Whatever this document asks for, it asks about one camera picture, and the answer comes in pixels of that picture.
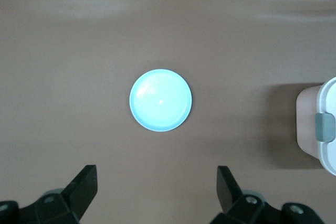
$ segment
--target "light blue plate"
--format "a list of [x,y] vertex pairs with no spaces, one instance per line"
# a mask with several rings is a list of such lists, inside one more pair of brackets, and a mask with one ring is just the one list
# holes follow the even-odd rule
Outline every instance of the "light blue plate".
[[177,73],[155,69],[143,74],[133,85],[130,107],[134,118],[151,131],[170,131],[188,117],[191,91]]

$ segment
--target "screw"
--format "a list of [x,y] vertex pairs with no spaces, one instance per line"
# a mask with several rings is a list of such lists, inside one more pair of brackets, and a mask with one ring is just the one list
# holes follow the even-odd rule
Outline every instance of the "screw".
[[246,197],[246,201],[247,201],[248,203],[250,203],[250,204],[253,204],[253,205],[255,205],[256,203],[258,203],[257,199],[254,198],[254,197],[252,197],[252,196],[247,196],[247,197]]
[[53,202],[53,201],[54,201],[53,196],[49,196],[49,197],[44,199],[44,203],[50,203],[50,202]]
[[0,206],[0,212],[5,211],[7,208],[8,208],[7,204],[4,204],[4,205]]
[[303,210],[302,208],[298,207],[297,205],[291,205],[290,210],[292,210],[292,212],[295,212],[296,214],[303,214]]

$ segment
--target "white container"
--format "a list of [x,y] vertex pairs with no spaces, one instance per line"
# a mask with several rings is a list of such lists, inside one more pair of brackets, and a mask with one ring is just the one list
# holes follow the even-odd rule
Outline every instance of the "white container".
[[336,77],[303,90],[296,108],[300,148],[336,176]]

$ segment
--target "container lid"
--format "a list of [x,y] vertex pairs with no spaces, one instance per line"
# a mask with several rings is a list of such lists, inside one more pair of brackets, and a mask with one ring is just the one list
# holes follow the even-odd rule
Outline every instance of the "container lid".
[[151,131],[170,131],[188,117],[191,91],[177,73],[155,69],[143,74],[133,85],[130,108],[134,118]]
[[323,167],[336,175],[336,77],[327,81],[317,96],[316,139]]

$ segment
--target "blue disc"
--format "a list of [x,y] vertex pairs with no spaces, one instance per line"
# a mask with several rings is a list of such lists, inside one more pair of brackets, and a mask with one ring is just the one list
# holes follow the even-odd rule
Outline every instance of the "blue disc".
[[177,73],[155,69],[143,74],[133,85],[130,108],[134,118],[151,131],[170,131],[188,117],[191,91]]

